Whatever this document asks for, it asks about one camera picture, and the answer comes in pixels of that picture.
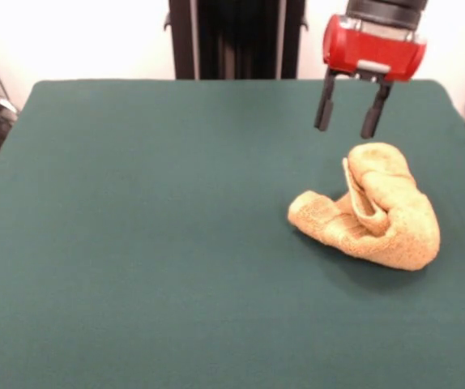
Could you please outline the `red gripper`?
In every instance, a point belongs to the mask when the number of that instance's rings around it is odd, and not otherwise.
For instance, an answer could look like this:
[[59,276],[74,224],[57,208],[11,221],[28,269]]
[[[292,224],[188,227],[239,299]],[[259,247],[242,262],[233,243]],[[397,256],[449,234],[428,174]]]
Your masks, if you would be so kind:
[[323,34],[322,58],[329,68],[314,126],[318,130],[327,130],[329,126],[336,71],[348,75],[365,71],[383,75],[385,79],[373,80],[378,91],[360,132],[362,139],[373,138],[393,87],[390,81],[406,82],[411,79],[424,58],[426,47],[426,40],[413,31],[346,15],[332,15]]

